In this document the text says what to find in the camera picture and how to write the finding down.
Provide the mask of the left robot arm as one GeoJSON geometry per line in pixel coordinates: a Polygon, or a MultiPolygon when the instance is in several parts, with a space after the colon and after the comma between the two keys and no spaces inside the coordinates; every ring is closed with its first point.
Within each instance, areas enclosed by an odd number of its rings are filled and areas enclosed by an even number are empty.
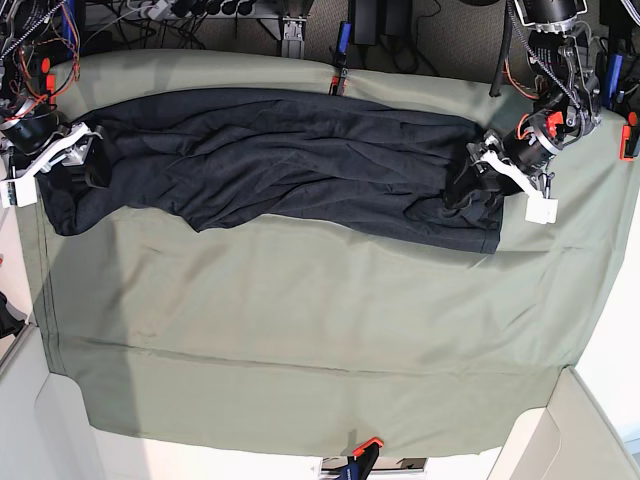
{"type": "Polygon", "coordinates": [[[469,157],[448,181],[444,201],[462,208],[479,192],[494,198],[524,193],[530,222],[554,222],[558,202],[551,195],[551,162],[600,123],[599,79],[590,54],[591,33],[578,23],[583,1],[508,1],[497,73],[512,75],[509,49],[522,43],[536,75],[533,106],[516,127],[494,130],[467,146],[469,157]]]}

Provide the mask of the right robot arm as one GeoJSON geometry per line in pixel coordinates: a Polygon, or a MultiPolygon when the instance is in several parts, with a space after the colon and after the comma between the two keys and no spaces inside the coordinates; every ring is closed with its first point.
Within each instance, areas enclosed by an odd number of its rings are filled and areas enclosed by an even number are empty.
{"type": "Polygon", "coordinates": [[[105,189],[112,170],[107,135],[68,123],[58,100],[80,80],[81,37],[70,1],[1,3],[1,161],[4,188],[21,177],[71,170],[73,180],[105,189]]]}

